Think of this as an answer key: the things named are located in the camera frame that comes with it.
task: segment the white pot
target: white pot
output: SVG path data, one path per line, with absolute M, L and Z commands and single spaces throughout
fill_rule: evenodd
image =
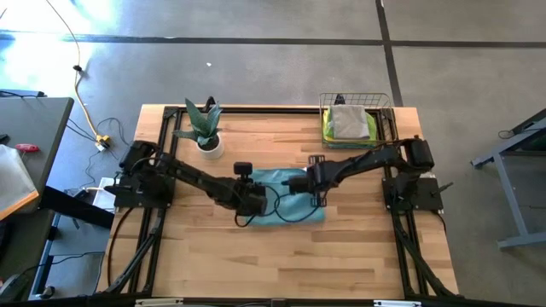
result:
M 224 142 L 222 142 L 222 137 L 218 134 L 218 146 L 214 148 L 213 150 L 203 150 L 199 147 L 199 145 L 196 143 L 195 146 L 197 146 L 197 150 L 201 153 L 201 156 L 203 159 L 218 159 L 224 154 Z

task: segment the blue towel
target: blue towel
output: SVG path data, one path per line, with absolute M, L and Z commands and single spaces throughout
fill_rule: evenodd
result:
M 281 202 L 278 206 L 278 212 L 284 219 L 288 221 L 298 221 L 303 217 L 309 216 L 316 208 L 311 206 L 312 195 L 301 193 L 291 195 L 288 186 L 282 185 L 281 182 L 288 180 L 292 176 L 304 176 L 305 171 L 302 169 L 275 169 L 275 170 L 254 170 L 250 176 L 255 182 L 262 183 L 264 186 L 273 188 L 281 197 Z M 267 208 L 265 216 L 255 217 L 250 225 L 285 225 L 288 222 L 283 221 L 274 213 L 274 204 L 276 194 L 266 188 Z M 308 218 L 299 223 L 319 223 L 324 220 L 324 208 L 317 208 Z

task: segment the wooden table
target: wooden table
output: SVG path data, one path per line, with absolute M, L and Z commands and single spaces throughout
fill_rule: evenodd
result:
M 157 142 L 164 106 L 142 106 L 135 139 Z M 400 138 L 421 136 L 415 108 L 398 107 L 395 114 Z M 182 127 L 190 129 L 187 116 Z M 223 114 L 220 127 L 225 142 L 222 158 L 203 160 L 189 140 L 179 141 L 177 158 L 211 175 L 232 177 L 236 161 L 252 162 L 254 169 L 304 167 L 311 154 L 345 159 L 362 152 L 322 148 L 317 115 Z M 215 206 L 202 191 L 177 182 L 173 206 L 166 214 L 153 295 L 402 298 L 382 176 L 382 170 L 366 172 L 332 189 L 324 223 L 245 229 L 234 225 L 232 211 Z M 113 230 L 121 215 L 116 214 Z M 121 225 L 112 255 L 113 279 L 135 253 L 141 218 L 142 209 L 136 209 Z M 415 220 L 423 257 L 456 293 L 442 223 L 429 212 L 416 212 Z M 145 258 L 141 285 L 147 266 Z M 411 262 L 409 266 L 416 288 L 415 270 Z M 105 261 L 98 290 L 106 288 L 106 275 Z

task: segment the gray cloth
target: gray cloth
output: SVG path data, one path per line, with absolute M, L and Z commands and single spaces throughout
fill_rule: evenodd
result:
M 336 105 L 331 107 L 334 139 L 369 139 L 366 110 L 360 105 Z
M 0 212 L 36 191 L 17 149 L 0 145 Z

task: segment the yellow cable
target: yellow cable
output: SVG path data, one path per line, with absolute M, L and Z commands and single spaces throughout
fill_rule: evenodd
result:
M 72 29 L 70 29 L 70 26 L 68 26 L 67 22 L 61 17 L 59 12 L 57 12 L 57 10 L 53 6 L 53 4 L 51 4 L 51 2 L 49 0 L 45 0 L 45 2 L 47 2 L 49 4 L 49 6 L 53 9 L 53 11 L 57 14 L 57 16 L 59 16 L 59 18 L 62 20 L 62 23 L 65 24 L 68 31 L 70 32 L 70 35 L 72 35 L 72 38 L 73 38 L 74 42 L 76 43 L 76 48 L 78 49 L 78 66 L 80 66 L 81 55 L 80 55 L 80 51 L 79 51 L 79 43 L 78 43 L 78 40 L 76 39 L 76 37 L 74 36 L 74 33 L 72 32 Z M 76 97 L 78 98 L 77 100 L 79 102 L 79 105 L 82 107 L 82 110 L 84 110 L 85 119 L 87 119 L 87 124 L 89 124 L 89 127 L 91 128 L 91 131 L 93 131 L 93 134 L 95 135 L 96 140 L 99 141 L 102 138 L 102 136 L 100 136 L 98 134 L 98 132 L 96 131 L 95 126 L 93 125 L 93 122 L 91 121 L 91 117 L 89 116 L 89 113 L 87 112 L 87 108 L 85 107 L 84 103 L 82 102 L 82 98 L 79 96 L 79 93 L 78 93 L 78 85 L 79 85 L 79 81 L 81 80 L 81 78 L 78 79 L 78 75 L 79 75 L 79 72 L 76 71 L 76 76 L 74 77 L 74 91 L 76 92 Z

